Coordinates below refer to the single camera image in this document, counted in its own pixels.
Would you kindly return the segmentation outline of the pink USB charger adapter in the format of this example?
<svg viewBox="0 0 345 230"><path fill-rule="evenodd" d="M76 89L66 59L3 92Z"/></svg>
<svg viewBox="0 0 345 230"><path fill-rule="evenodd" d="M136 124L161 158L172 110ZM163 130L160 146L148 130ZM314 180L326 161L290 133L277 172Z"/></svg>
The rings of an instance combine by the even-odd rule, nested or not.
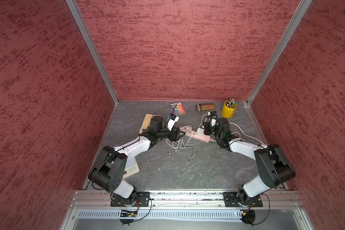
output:
<svg viewBox="0 0 345 230"><path fill-rule="evenodd" d="M186 125L183 127L183 129L187 130L187 131L191 131L192 130L192 126L191 125Z"/></svg>

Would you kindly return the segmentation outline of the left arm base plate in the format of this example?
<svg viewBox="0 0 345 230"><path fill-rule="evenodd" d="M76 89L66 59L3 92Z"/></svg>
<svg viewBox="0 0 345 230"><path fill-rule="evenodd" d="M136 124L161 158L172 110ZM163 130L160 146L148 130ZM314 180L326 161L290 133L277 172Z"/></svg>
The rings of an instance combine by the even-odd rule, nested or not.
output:
<svg viewBox="0 0 345 230"><path fill-rule="evenodd" d="M123 198L120 195L113 193L111 196L111 207L148 207L150 205L150 192L135 191L132 192L129 198Z"/></svg>

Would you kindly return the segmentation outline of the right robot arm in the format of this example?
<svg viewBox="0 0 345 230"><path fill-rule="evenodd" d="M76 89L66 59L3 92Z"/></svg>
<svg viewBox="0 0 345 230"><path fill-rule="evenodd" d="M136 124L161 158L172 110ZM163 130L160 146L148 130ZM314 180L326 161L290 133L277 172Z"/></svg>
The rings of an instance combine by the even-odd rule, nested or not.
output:
<svg viewBox="0 0 345 230"><path fill-rule="evenodd" d="M256 161L258 176L241 185L234 198L240 206L250 206L262 193L295 178L296 172L279 145L243 140L231 133L227 119L216 116L208 116L208 119L209 122L203 123L204 130L214 135L220 148Z"/></svg>

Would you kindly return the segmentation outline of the small white square box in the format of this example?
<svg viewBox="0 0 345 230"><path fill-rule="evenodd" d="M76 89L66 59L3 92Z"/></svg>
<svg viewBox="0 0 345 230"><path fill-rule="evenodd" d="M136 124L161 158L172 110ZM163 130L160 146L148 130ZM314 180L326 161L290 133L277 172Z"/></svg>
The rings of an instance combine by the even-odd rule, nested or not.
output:
<svg viewBox="0 0 345 230"><path fill-rule="evenodd" d="M198 137L203 137L204 136L204 129L203 128L198 128L197 131L196 131L196 135Z"/></svg>

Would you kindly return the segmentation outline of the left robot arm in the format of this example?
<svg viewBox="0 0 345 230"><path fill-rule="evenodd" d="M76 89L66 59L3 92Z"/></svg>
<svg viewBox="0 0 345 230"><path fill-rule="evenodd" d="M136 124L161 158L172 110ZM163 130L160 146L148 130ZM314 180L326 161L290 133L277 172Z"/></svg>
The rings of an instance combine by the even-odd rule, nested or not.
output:
<svg viewBox="0 0 345 230"><path fill-rule="evenodd" d="M174 114L168 115L168 121L153 116L148 127L133 141L113 148L103 147L90 169L89 181L120 196L125 205L134 205L137 189L123 179L125 169L135 163L137 155L150 150L160 140L179 141L186 133L174 126L178 120Z"/></svg>

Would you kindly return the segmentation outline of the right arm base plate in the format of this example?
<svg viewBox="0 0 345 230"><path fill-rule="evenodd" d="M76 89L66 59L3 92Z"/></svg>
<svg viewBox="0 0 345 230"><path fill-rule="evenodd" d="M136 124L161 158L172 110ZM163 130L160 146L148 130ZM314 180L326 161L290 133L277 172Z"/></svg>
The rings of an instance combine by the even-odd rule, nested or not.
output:
<svg viewBox="0 0 345 230"><path fill-rule="evenodd" d="M248 197L244 192L224 192L223 200L227 208L261 208L263 207L262 200L259 195Z"/></svg>

